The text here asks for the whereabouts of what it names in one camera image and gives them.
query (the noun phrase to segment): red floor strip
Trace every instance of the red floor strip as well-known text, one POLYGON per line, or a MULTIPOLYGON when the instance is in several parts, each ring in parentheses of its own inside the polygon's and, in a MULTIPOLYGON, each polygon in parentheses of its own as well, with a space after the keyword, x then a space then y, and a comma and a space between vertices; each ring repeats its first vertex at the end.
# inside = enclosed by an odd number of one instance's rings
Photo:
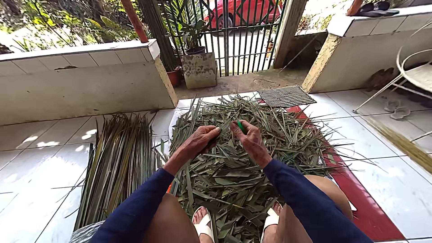
MULTIPOLYGON (((289 112, 301 112, 298 118, 308 118, 300 107, 288 108, 289 112)), ((339 156, 333 155, 337 164, 324 159, 326 165, 333 167, 346 166, 339 156)), ((394 225, 391 219, 384 213, 372 196, 366 191, 357 177, 347 168, 338 168, 338 173, 332 174, 340 189, 345 193, 349 201, 357 208, 354 214, 354 223, 369 238, 374 241, 404 240, 405 237, 394 225)))

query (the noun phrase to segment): flip-flop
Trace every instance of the flip-flop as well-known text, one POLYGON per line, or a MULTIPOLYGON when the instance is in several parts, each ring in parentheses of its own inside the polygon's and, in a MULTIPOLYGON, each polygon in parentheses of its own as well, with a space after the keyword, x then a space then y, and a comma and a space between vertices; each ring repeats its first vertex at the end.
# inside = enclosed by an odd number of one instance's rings
MULTIPOLYGON (((201 208, 205 208, 203 206, 199 207, 197 210, 195 210, 192 218, 194 218, 195 214, 198 212, 198 210, 200 210, 201 208)), ((194 224, 195 229, 197 230, 198 233, 198 237, 200 237, 201 234, 206 234, 208 236, 210 236, 210 238, 212 239, 212 242, 215 242, 214 236, 213 236, 213 224, 210 223, 210 227, 207 226, 207 224, 209 222, 211 222, 210 219, 210 212, 207 208, 205 208, 207 211, 207 214, 204 215, 204 217, 201 219, 201 221, 198 224, 194 224)))
POLYGON ((411 114, 410 109, 402 106, 402 107, 396 108, 394 110, 393 114, 390 115, 390 117, 395 119, 395 120, 401 120, 402 118, 406 117, 409 114, 411 114))
POLYGON ((366 16, 366 17, 382 17, 382 16, 392 16, 398 14, 398 10, 390 10, 390 4, 386 1, 381 1, 375 3, 367 3, 360 7, 356 16, 366 16))
POLYGON ((277 213, 271 207, 269 208, 269 210, 267 210, 267 214, 268 216, 266 218, 266 221, 264 222, 263 234, 261 235, 261 243, 263 242, 264 232, 266 228, 270 225, 279 224, 279 215, 277 215, 277 213))
POLYGON ((388 100, 385 104, 384 110, 388 112, 394 112, 396 108, 400 107, 400 100, 388 100))

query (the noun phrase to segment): concrete floor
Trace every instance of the concrete floor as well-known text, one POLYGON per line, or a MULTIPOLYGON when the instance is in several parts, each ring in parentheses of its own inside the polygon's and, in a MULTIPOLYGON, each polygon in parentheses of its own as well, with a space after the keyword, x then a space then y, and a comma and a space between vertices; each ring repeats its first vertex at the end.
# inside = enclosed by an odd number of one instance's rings
POLYGON ((257 90, 281 88, 291 85, 301 85, 309 69, 284 70, 269 69, 265 71, 218 78, 215 87, 187 89, 183 83, 174 88, 178 99, 191 99, 197 97, 219 96, 233 93, 245 93, 257 90))

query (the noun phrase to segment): low wall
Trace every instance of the low wall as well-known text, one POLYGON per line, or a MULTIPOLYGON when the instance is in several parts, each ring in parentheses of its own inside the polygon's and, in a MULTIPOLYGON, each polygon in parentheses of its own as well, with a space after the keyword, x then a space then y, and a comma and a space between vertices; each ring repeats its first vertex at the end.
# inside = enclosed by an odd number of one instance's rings
MULTIPOLYGON (((406 40, 432 21, 432 5, 400 9, 392 17, 366 18, 335 16, 328 27, 329 36, 309 71, 303 88, 310 93, 362 88, 376 71, 396 68, 396 55, 406 40)), ((432 48, 432 24, 418 32, 404 46, 401 58, 432 48)), ((424 53, 407 66, 429 61, 424 53)))
POLYGON ((169 109, 155 40, 0 55, 0 125, 169 109))

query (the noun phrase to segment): white wall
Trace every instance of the white wall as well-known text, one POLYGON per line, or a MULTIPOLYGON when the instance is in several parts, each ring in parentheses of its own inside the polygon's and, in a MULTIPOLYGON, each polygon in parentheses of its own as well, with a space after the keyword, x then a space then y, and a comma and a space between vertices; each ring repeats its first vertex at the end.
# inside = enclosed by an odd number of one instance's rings
MULTIPOLYGON (((318 75, 310 92, 358 89, 363 87, 365 81, 380 69, 394 67, 397 70, 397 52, 413 33, 414 31, 403 31, 381 35, 340 37, 340 43, 318 75)), ((432 29, 424 29, 404 47, 401 57, 405 58, 414 52, 431 48, 432 29)), ((432 53, 426 53, 413 58, 408 64, 430 59, 432 59, 432 53)))
MULTIPOLYGON (((54 70, 61 55, 0 61, 0 125, 174 108, 177 97, 156 42, 153 47, 76 54, 94 60, 92 66, 62 70, 54 70), (19 74, 7 72, 8 66, 19 74)), ((86 59, 75 57, 72 64, 64 57, 69 63, 63 66, 86 64, 86 59)))

